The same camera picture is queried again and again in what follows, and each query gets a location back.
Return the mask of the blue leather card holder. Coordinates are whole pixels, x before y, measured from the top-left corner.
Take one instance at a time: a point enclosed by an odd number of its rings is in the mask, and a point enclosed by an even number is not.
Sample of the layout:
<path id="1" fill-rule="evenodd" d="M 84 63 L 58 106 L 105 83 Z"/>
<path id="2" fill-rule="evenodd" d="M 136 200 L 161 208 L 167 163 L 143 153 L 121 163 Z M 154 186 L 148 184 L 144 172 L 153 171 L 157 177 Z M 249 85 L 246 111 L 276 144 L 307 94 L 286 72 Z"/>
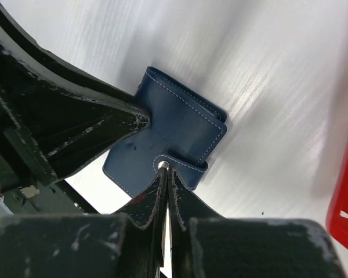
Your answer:
<path id="1" fill-rule="evenodd" d="M 167 162 L 194 190 L 227 133 L 227 113 L 154 67 L 147 67 L 133 103 L 149 112 L 150 127 L 110 149 L 104 174 L 135 197 Z"/>

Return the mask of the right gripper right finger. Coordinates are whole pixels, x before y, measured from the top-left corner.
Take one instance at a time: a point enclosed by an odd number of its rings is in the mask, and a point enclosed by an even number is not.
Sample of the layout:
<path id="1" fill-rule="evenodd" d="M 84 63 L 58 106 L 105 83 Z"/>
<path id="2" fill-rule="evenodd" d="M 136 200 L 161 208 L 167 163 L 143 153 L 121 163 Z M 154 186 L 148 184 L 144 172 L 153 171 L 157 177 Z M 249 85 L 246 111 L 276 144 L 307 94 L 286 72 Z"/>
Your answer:
<path id="1" fill-rule="evenodd" d="M 312 220 L 225 218 L 168 171 L 173 277 L 345 277 L 325 229 Z"/>

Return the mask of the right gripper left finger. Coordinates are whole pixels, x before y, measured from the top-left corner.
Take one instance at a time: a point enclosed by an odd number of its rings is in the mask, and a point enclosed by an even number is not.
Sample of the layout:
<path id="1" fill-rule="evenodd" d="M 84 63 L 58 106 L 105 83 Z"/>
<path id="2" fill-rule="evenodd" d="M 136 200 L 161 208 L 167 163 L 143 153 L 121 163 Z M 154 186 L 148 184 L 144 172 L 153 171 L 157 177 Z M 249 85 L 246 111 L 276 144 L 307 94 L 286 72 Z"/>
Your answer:
<path id="1" fill-rule="evenodd" d="M 0 277 L 160 277 L 167 170 L 112 214 L 0 220 Z"/>

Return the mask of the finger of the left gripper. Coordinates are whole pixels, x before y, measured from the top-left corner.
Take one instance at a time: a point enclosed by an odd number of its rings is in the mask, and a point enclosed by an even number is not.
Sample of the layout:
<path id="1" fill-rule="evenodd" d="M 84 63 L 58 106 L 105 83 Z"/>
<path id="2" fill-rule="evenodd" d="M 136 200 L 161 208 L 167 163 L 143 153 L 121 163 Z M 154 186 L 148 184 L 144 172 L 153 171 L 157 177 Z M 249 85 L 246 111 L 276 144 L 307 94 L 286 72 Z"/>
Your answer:
<path id="1" fill-rule="evenodd" d="M 131 95 L 41 48 L 0 3 L 0 185 L 50 185 L 147 128 Z"/>

